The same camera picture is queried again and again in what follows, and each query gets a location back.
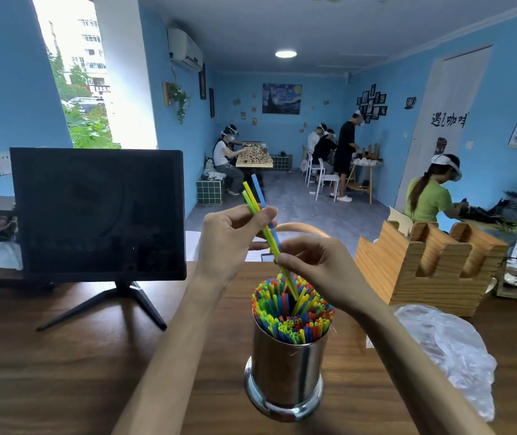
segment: monitor screen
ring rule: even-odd
[[[11,148],[26,277],[186,277],[181,151]]]

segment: man in black shirt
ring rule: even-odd
[[[319,139],[317,145],[314,146],[313,151],[313,164],[319,166],[319,159],[323,160],[323,166],[325,168],[325,174],[333,174],[333,167],[327,163],[327,158],[332,150],[337,147],[337,144],[333,141],[335,137],[335,131],[327,129],[323,133],[323,136]]]
[[[353,116],[343,124],[339,132],[339,142],[335,152],[335,172],[339,174],[339,201],[353,201],[351,197],[345,195],[346,178],[351,170],[351,156],[356,153],[359,147],[355,143],[355,127],[363,125],[365,116],[360,110],[356,110]]]

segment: green shirt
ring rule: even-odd
[[[409,195],[418,181],[419,179],[413,179],[407,188],[405,215],[414,222],[427,221],[429,223],[436,223],[437,214],[439,212],[449,211],[454,208],[454,204],[451,202],[450,191],[435,180],[429,180],[428,185],[423,189],[423,192],[421,192],[415,212],[411,213]]]

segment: starry night painting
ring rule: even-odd
[[[262,112],[266,114],[300,114],[302,85],[263,84]]]

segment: woman in green shirt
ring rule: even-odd
[[[440,154],[432,158],[428,171],[418,179],[413,179],[407,188],[405,214],[416,221],[437,222],[437,214],[443,212],[449,218],[457,218],[468,202],[452,203],[450,191],[442,184],[462,178],[459,159],[453,154]]]

